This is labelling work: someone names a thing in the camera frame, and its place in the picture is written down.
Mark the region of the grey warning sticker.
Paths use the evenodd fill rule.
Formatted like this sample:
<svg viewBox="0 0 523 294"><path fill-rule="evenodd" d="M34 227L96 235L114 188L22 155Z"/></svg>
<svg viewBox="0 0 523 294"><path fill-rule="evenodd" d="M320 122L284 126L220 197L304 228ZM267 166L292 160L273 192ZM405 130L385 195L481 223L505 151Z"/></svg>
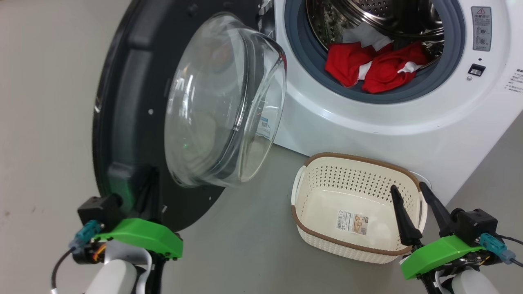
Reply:
<svg viewBox="0 0 523 294"><path fill-rule="evenodd" d="M488 6L472 6L473 50L489 52L492 42L492 9Z"/></svg>

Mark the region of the black round washer door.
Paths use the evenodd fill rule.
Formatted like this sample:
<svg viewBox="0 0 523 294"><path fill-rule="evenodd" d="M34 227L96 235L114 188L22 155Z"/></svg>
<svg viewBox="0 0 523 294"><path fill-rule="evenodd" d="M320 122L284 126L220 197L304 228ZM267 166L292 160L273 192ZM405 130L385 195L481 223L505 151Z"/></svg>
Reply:
<svg viewBox="0 0 523 294"><path fill-rule="evenodd" d="M252 180L273 147L286 93L275 0L131 0L110 43L93 116L101 196L133 200L159 170L162 224L198 221ZM257 136L261 116L273 136Z"/></svg>

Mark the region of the stainless steel washing machine drum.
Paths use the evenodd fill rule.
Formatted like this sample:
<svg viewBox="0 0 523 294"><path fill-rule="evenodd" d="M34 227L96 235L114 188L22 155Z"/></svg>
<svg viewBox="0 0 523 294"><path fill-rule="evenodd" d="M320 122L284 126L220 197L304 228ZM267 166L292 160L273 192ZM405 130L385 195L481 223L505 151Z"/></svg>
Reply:
<svg viewBox="0 0 523 294"><path fill-rule="evenodd" d="M420 41L429 58L443 53L443 23L432 0L304 0L321 46L342 42L342 32L367 23L392 40Z"/></svg>

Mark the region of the cream perforated laundry basket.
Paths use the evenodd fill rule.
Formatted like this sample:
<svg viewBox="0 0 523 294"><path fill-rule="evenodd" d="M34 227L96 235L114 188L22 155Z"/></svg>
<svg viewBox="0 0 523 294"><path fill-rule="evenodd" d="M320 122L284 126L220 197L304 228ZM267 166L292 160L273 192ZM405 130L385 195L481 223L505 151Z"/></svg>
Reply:
<svg viewBox="0 0 523 294"><path fill-rule="evenodd" d="M397 186L415 227L424 231L428 205L416 176L397 165L341 153L310 157L296 174L291 213L301 238L316 249L385 264L411 251L400 242L390 188ZM367 235L336 229L339 210L369 217Z"/></svg>

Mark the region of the white washing machine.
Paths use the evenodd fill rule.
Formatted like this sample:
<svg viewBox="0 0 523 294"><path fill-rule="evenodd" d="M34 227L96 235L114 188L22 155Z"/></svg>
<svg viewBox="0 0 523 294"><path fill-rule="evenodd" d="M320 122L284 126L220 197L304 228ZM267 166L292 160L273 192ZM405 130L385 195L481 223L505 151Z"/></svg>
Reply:
<svg viewBox="0 0 523 294"><path fill-rule="evenodd" d="M523 0L459 0L466 24L459 65L434 91L397 104L322 93L290 47L285 3L275 0L273 6L276 41L288 62L277 145L306 156L338 152L403 166L448 203L523 112ZM472 6L492 9L489 52L473 50ZM364 22L333 44L355 42L372 45L377 56L411 44L401 45ZM323 49L328 56L329 48ZM486 67L481 77L468 74L472 64Z"/></svg>

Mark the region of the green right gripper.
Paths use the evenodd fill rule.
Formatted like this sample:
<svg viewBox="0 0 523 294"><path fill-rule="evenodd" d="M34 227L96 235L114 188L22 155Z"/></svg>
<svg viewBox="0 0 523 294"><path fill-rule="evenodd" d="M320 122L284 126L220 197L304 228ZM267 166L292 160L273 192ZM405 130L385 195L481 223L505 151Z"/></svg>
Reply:
<svg viewBox="0 0 523 294"><path fill-rule="evenodd" d="M400 270L406 280L416 278L439 266L443 266L459 259L468 253L485 250L482 246L469 246L454 234L454 222L450 212L439 201L425 182L420 182L420 190L433 211L435 220L440 229L439 240L413 251L400 264ZM413 225L411 218L404 208L404 200L397 186L391 186L391 197L398 226L400 242L405 246L421 246L422 233Z"/></svg>

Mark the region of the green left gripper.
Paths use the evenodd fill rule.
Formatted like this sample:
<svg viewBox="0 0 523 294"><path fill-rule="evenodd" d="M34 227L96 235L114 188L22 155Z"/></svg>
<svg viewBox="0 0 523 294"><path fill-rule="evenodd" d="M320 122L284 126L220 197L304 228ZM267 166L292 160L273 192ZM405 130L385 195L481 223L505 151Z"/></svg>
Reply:
<svg viewBox="0 0 523 294"><path fill-rule="evenodd" d="M183 256L183 240L161 223L159 170L144 166L144 175L137 200L140 219L125 219L110 232L100 232L84 249L75 251L73 258L78 263L100 263L108 256L109 242L119 241L160 255L165 259Z"/></svg>

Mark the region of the red white garment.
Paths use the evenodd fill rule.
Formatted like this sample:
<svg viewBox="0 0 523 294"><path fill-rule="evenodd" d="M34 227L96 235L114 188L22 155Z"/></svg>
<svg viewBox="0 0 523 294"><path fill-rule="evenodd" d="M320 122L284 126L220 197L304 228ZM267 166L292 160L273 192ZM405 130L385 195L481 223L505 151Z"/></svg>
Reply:
<svg viewBox="0 0 523 294"><path fill-rule="evenodd" d="M325 71L345 88L364 80L373 59L377 56L372 45L362 47L360 42L332 44L325 64Z"/></svg>
<svg viewBox="0 0 523 294"><path fill-rule="evenodd" d="M369 94L392 91L415 78L417 71L428 63L421 42L414 42L402 49L381 53L372 61L359 67L361 89Z"/></svg>

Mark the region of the printed product label sticker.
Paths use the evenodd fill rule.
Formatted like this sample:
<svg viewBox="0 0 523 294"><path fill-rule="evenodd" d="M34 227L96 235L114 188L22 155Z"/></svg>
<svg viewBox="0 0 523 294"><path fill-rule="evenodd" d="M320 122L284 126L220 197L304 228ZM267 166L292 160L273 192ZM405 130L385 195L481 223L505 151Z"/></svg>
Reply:
<svg viewBox="0 0 523 294"><path fill-rule="evenodd" d="M367 235L369 217L339 210L337 213L336 229L345 232Z"/></svg>

